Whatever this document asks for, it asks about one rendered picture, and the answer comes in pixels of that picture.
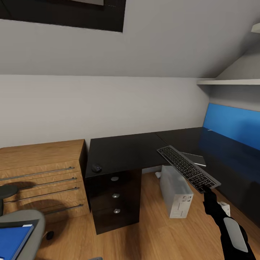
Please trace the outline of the keyboard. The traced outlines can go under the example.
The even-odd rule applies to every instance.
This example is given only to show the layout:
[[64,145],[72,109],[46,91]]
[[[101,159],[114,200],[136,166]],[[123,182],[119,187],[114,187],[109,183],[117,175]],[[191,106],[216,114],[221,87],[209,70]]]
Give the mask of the keyboard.
[[157,150],[199,193],[205,192],[202,185],[213,189],[221,183],[209,175],[197,164],[188,159],[183,152],[179,152],[173,146],[163,147]]

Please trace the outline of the folder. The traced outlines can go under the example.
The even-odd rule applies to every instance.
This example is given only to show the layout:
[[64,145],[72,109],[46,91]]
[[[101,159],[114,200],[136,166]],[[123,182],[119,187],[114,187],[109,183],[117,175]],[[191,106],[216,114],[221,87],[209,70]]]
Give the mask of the folder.
[[0,258],[15,260],[33,228],[33,224],[0,226]]

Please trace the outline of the notebook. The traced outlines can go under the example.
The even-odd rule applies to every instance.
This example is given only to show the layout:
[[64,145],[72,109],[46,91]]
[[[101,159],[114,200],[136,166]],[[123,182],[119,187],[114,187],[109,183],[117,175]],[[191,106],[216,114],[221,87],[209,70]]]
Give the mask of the notebook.
[[192,154],[189,154],[189,153],[182,153],[182,154],[185,155],[188,159],[190,159],[195,164],[206,166],[203,156],[192,155]]

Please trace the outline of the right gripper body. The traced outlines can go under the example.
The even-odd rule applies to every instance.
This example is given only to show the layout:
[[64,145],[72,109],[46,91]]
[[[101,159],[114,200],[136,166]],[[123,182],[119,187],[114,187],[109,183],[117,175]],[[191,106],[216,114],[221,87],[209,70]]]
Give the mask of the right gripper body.
[[217,195],[214,192],[204,192],[204,206],[207,215],[211,215],[213,209],[222,209],[217,202]]

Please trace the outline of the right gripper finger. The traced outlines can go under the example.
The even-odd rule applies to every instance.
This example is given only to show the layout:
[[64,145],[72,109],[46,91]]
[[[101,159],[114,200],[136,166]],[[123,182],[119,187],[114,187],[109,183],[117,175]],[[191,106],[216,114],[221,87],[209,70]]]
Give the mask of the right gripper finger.
[[211,188],[207,187],[206,185],[202,185],[202,186],[203,186],[205,192],[212,192]]

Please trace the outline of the mouse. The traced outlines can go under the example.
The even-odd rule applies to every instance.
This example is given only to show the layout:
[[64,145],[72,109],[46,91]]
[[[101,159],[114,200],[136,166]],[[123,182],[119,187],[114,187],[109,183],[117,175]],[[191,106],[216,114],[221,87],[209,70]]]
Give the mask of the mouse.
[[91,166],[91,169],[92,169],[93,171],[97,172],[97,171],[101,170],[101,166],[98,165],[98,164],[93,164],[93,165]]

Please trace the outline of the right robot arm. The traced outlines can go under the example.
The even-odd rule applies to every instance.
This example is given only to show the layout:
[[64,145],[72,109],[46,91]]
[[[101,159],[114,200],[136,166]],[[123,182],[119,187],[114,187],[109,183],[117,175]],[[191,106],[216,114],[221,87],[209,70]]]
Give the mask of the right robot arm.
[[246,231],[230,217],[230,205],[217,202],[217,195],[211,188],[202,185],[204,206],[207,215],[211,215],[221,231],[221,244],[225,260],[256,260],[248,243]]

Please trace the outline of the swivel chair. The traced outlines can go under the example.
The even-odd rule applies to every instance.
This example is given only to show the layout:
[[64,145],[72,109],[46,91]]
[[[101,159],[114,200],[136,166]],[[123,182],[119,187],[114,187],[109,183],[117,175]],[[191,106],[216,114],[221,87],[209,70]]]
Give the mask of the swivel chair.
[[33,224],[34,228],[15,260],[34,260],[43,237],[52,239],[54,231],[44,232],[46,218],[40,210],[24,209],[3,215],[3,199],[12,197],[18,190],[16,186],[0,186],[0,226]]

